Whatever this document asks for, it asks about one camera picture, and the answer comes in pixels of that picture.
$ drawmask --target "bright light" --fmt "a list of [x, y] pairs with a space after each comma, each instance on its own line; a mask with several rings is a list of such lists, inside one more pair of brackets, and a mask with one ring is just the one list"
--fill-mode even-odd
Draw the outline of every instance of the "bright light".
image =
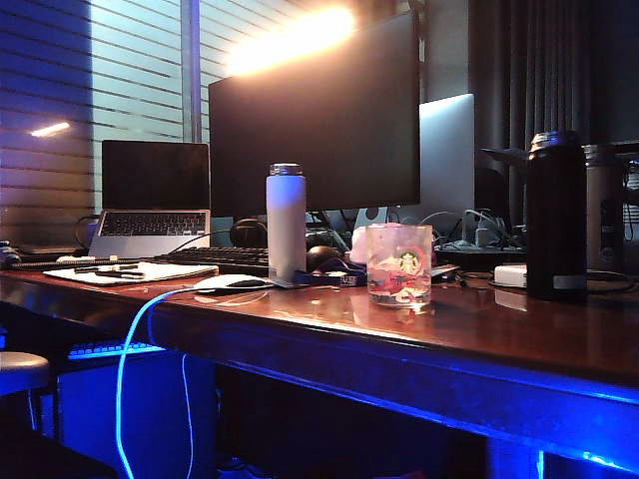
[[315, 52], [342, 40], [353, 28], [352, 15], [344, 8], [331, 8], [308, 15], [285, 30], [271, 32], [238, 45], [229, 57], [229, 73], [239, 75], [255, 72]]
[[56, 123], [55, 125], [51, 125], [50, 127], [41, 128], [40, 130], [34, 130], [31, 132], [31, 136], [33, 137], [52, 137], [53, 135], [57, 135], [58, 133], [71, 128], [67, 122]]

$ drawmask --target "laptop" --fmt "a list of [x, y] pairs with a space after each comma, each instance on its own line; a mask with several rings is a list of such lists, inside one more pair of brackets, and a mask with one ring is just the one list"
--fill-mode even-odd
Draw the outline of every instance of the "laptop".
[[211, 244], [206, 144], [105, 140], [102, 205], [89, 255], [152, 257]]

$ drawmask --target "stainless steel thermos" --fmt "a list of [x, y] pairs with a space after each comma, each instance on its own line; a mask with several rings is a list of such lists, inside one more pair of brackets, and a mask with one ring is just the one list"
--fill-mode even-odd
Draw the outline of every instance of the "stainless steel thermos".
[[625, 165], [611, 145], [586, 145], [588, 267], [623, 268]]

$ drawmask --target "white mouse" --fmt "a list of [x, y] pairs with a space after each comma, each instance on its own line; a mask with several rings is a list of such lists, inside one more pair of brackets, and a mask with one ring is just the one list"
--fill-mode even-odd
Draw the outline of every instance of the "white mouse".
[[200, 292], [215, 291], [218, 289], [253, 290], [272, 287], [273, 284], [262, 277], [251, 276], [249, 274], [220, 274], [218, 276], [207, 277], [194, 284], [194, 288]]

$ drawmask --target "black keyboard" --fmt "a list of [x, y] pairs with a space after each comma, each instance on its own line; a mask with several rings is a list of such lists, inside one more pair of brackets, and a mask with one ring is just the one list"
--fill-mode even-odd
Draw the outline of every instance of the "black keyboard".
[[[122, 354], [124, 339], [107, 339], [103, 341], [83, 342], [74, 344], [69, 350], [68, 358], [73, 360], [95, 359], [97, 357], [119, 356]], [[158, 352], [165, 349], [146, 342], [132, 341], [127, 354], [142, 352]]]
[[265, 247], [185, 247], [154, 256], [153, 260], [173, 264], [216, 264], [222, 274], [269, 275], [269, 250]]

